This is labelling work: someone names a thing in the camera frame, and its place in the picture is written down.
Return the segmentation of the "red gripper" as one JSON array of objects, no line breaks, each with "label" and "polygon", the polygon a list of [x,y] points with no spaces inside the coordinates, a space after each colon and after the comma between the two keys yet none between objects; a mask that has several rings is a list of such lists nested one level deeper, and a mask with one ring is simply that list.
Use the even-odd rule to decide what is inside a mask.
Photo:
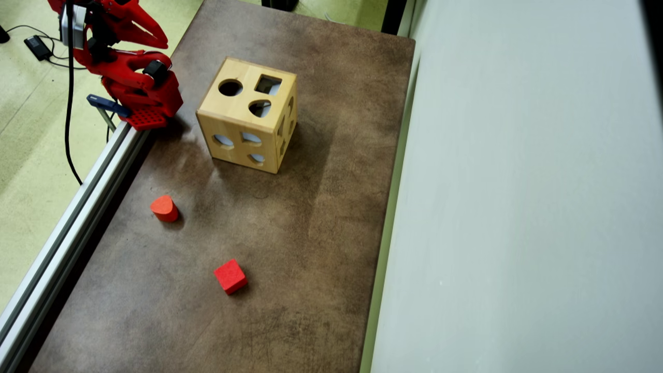
[{"label": "red gripper", "polygon": [[138,1],[90,1],[86,21],[97,40],[120,40],[157,49],[168,48],[168,38]]}]

